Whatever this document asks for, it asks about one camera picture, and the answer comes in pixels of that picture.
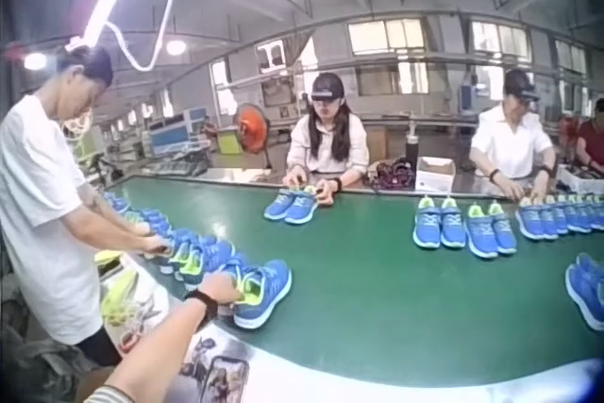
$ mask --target white shirt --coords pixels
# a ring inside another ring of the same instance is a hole
[[[0,223],[27,305],[64,344],[103,326],[94,250],[60,221],[84,182],[59,125],[26,96],[0,125]]]
[[[292,146],[287,155],[288,167],[299,164],[307,167],[311,172],[324,174],[340,174],[348,169],[356,169],[363,174],[367,171],[369,165],[367,133],[358,116],[352,113],[349,116],[350,152],[348,159],[340,162],[331,156],[333,131],[327,131],[319,123],[317,123],[317,129],[322,133],[323,139],[319,145],[317,157],[310,154],[309,120],[308,114],[303,116],[292,131]]]
[[[482,112],[472,148],[487,155],[499,171],[509,178],[528,176],[534,153],[552,146],[536,113],[527,113],[514,133],[506,122],[501,105]]]

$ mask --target orange fan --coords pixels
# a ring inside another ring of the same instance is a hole
[[[260,108],[254,104],[241,104],[235,112],[233,123],[237,127],[237,140],[247,153],[264,152],[266,168],[272,169],[268,158],[268,130],[270,122]]]

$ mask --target white cable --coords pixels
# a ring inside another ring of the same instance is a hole
[[[170,12],[172,11],[173,3],[174,0],[166,1],[166,9],[163,12],[163,18],[161,18],[161,24],[159,25],[158,39],[155,41],[153,56],[151,57],[151,61],[149,62],[149,64],[146,66],[142,66],[138,61],[134,59],[132,54],[130,54],[130,51],[128,50],[128,46],[126,44],[126,40],[124,40],[124,35],[122,35],[122,32],[117,27],[117,25],[109,21],[105,22],[105,25],[109,27],[115,34],[115,38],[117,39],[120,49],[122,49],[122,52],[124,52],[124,55],[126,56],[127,60],[136,70],[141,71],[143,73],[148,73],[152,71],[153,68],[155,68],[155,64],[158,61],[159,51],[163,46],[163,35],[165,33],[166,26],[168,25],[168,20],[170,19]]]

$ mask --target dark hair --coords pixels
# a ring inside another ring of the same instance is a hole
[[[113,68],[109,52],[102,46],[90,48],[80,46],[68,51],[63,46],[57,51],[57,73],[75,65],[84,67],[84,76],[89,79],[102,80],[107,87],[113,82]]]
[[[348,159],[350,154],[350,132],[349,117],[352,110],[348,103],[344,102],[338,109],[338,113],[333,120],[333,142],[331,143],[331,156],[338,162]],[[317,159],[319,146],[323,140],[323,134],[317,128],[317,122],[321,119],[317,115],[313,106],[309,106],[309,135],[310,135],[310,154]]]

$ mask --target red shirt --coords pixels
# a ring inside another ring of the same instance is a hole
[[[587,146],[585,151],[592,160],[600,165],[604,165],[604,131],[594,128],[594,122],[588,120],[579,128],[579,137],[581,137]]]

